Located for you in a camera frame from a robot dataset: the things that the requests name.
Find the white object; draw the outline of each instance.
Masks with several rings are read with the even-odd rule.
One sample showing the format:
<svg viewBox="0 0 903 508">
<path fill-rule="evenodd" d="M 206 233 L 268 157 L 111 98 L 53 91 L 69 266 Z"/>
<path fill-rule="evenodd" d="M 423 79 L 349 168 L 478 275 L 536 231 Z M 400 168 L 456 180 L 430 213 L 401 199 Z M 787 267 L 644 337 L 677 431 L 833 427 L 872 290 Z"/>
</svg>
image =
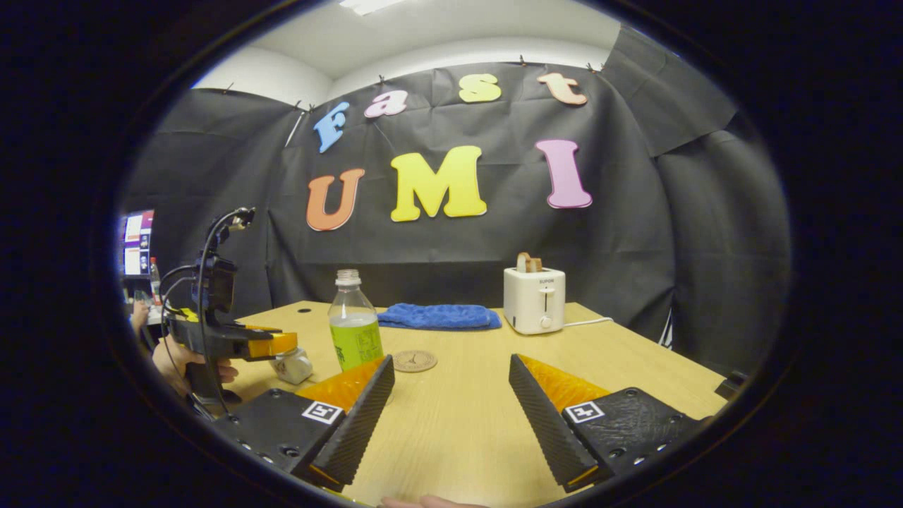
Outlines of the white object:
<svg viewBox="0 0 903 508">
<path fill-rule="evenodd" d="M 342 0 L 339 2 L 339 5 L 348 7 L 357 15 L 364 16 L 402 1 L 403 0 Z"/>
<path fill-rule="evenodd" d="M 283 354 L 277 354 L 270 365 L 276 371 L 279 379 L 291 384 L 301 384 L 313 374 L 313 364 L 307 357 L 307 352 L 298 347 Z"/>
<path fill-rule="evenodd" d="M 505 268 L 505 318 L 520 334 L 547 334 L 564 327 L 564 272 L 524 273 Z"/>
<path fill-rule="evenodd" d="M 150 312 L 147 314 L 147 323 L 149 325 L 159 325 L 163 321 L 163 307 L 151 306 Z"/>
</svg>

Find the blue towel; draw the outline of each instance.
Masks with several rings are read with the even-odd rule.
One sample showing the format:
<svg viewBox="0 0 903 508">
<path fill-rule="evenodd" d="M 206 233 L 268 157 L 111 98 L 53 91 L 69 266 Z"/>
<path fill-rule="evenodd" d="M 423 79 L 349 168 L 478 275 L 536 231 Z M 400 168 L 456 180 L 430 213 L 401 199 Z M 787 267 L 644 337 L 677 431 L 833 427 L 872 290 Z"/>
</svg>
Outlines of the blue towel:
<svg viewBox="0 0 903 508">
<path fill-rule="evenodd" d="M 498 314 L 484 306 L 395 304 L 378 318 L 380 326 L 418 330 L 489 330 L 502 326 Z"/>
</svg>

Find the computer monitor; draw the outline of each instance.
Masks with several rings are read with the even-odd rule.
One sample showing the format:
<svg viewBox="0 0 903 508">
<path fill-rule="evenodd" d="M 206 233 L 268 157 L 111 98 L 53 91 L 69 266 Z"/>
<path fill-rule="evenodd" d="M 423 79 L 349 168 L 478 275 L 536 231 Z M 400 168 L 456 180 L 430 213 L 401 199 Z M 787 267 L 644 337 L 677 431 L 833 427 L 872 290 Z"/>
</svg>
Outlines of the computer monitor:
<svg viewBox="0 0 903 508">
<path fill-rule="evenodd" d="M 154 211 L 129 212 L 119 222 L 119 274 L 123 278 L 151 275 L 151 229 Z"/>
</svg>

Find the person hand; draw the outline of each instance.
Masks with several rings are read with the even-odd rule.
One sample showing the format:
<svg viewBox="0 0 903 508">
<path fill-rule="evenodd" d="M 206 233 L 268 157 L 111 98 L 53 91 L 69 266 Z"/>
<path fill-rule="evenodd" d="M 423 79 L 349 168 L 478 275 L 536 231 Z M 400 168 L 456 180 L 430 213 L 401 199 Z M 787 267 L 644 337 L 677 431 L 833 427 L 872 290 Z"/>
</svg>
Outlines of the person hand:
<svg viewBox="0 0 903 508">
<path fill-rule="evenodd" d="M 166 352 L 167 345 L 169 346 L 169 353 Z M 189 363 L 205 363 L 203 354 L 195 353 L 183 347 L 175 342 L 171 334 L 160 339 L 160 343 L 154 348 L 152 360 L 157 371 L 160 371 L 166 382 L 183 397 L 188 394 L 185 390 L 184 382 L 185 366 Z M 231 366 L 232 362 L 228 358 L 220 358 L 217 364 L 219 378 L 222 379 L 222 382 L 232 382 L 238 376 L 238 370 Z"/>
<path fill-rule="evenodd" d="M 132 330 L 135 335 L 141 333 L 141 327 L 147 324 L 147 316 L 151 314 L 151 308 L 143 300 L 135 300 L 132 304 Z"/>
<path fill-rule="evenodd" d="M 379 506 L 380 508 L 488 508 L 482 504 L 455 503 L 437 495 L 423 495 L 420 497 L 420 503 L 409 503 L 391 497 L 384 497 L 380 500 Z"/>
</svg>

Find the yellow letter m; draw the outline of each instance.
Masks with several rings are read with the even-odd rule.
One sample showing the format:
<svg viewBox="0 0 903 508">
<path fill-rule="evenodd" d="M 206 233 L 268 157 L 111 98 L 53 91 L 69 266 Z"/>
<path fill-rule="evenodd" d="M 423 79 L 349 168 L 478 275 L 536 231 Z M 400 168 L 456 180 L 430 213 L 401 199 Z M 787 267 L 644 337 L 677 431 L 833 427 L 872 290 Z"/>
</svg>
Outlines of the yellow letter m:
<svg viewBox="0 0 903 508">
<path fill-rule="evenodd" d="M 398 199 L 392 220 L 416 221 L 420 217 L 420 209 L 414 205 L 415 193 L 430 217 L 439 212 L 446 192 L 449 201 L 442 208 L 445 215 L 470 217 L 486 213 L 486 203 L 479 198 L 477 186 L 477 159 L 481 154 L 478 146 L 455 146 L 435 173 L 417 153 L 392 159 L 392 167 L 398 171 Z"/>
</svg>

